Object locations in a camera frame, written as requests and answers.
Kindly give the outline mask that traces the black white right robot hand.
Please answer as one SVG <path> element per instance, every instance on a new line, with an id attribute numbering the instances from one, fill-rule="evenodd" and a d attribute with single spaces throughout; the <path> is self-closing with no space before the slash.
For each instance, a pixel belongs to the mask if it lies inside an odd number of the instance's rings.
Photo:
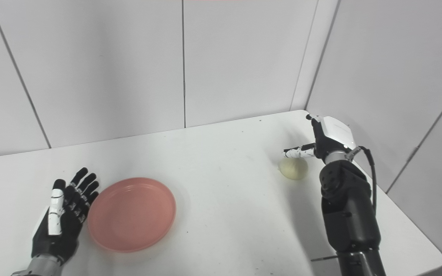
<path id="1" fill-rule="evenodd" d="M 321 159 L 324 164 L 340 160 L 353 161 L 359 148 L 348 125 L 333 117 L 308 114 L 306 119 L 312 123 L 315 142 L 284 149 L 282 152 L 284 157 L 300 159 L 315 157 Z"/>

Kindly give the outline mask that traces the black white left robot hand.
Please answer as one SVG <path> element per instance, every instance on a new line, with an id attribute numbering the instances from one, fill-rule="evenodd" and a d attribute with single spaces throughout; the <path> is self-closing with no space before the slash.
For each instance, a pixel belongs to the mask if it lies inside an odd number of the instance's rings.
<path id="1" fill-rule="evenodd" d="M 81 168 L 69 183 L 55 180 L 50 204 L 32 238 L 32 258 L 53 256 L 63 265 L 74 255 L 88 212 L 99 195 L 98 188 L 96 174 L 86 167 Z"/>

